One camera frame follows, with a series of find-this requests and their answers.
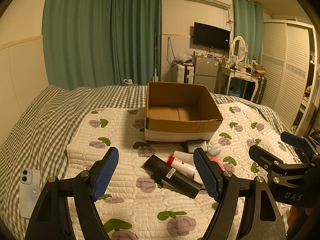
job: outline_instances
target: bolt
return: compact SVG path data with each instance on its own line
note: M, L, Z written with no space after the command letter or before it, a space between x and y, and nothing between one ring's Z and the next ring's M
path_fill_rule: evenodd
M81 171L80 176L81 177L87 177L89 175L89 171Z
M224 171L223 175L226 177L231 177L232 176L232 172L231 171Z
M54 182L56 180L56 177L55 176L52 176L48 179L48 181L51 183L51 182Z
M279 183L279 182L280 182L280 180L279 180L278 177L274 177L272 180L273 180L275 183Z
M256 177L256 180L257 180L258 182L263 182L263 181L264 181L263 177L261 177L261 176L257 176L257 177Z

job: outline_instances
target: fridge door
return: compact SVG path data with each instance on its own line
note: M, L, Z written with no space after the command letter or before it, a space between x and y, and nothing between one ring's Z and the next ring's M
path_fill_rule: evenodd
M195 74L217 76L219 67L214 65L214 58L196 57Z
M207 87L209 92L214 93L214 87L216 85L216 77L195 75L194 84L204 85Z

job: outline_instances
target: floral quilt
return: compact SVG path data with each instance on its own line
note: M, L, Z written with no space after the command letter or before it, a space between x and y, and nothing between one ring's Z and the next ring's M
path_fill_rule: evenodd
M236 176L253 179L266 172L248 155L257 144L285 163L294 163L280 136L249 106L234 102L220 104L224 118L208 142L208 148L220 146L221 153L211 156L224 170ZM218 203L201 190L195 199L182 195L163 184L154 174L143 169L152 154L167 161L180 145L150 145L144 138L144 108L93 109L82 121L73 141L67 146L69 168L67 178L88 170L100 160L108 147L119 150L119 163L105 194L95 203L106 232L112 240L200 239ZM235 239L244 199L238 206L228 239ZM283 214L288 207L278 204ZM73 198L69 199L73 228L77 239L84 239Z

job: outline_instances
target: barcode label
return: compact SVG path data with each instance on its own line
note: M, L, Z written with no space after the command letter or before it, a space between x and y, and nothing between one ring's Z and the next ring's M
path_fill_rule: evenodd
M176 169L172 168L172 169L168 172L168 174L166 175L166 177L167 177L168 179L170 179L171 176L174 174L175 171L176 171Z

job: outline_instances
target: phone case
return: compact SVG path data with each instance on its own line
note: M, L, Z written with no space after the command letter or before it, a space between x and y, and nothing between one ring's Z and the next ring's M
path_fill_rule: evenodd
M40 195L40 171L23 168L20 172L20 215L30 218Z

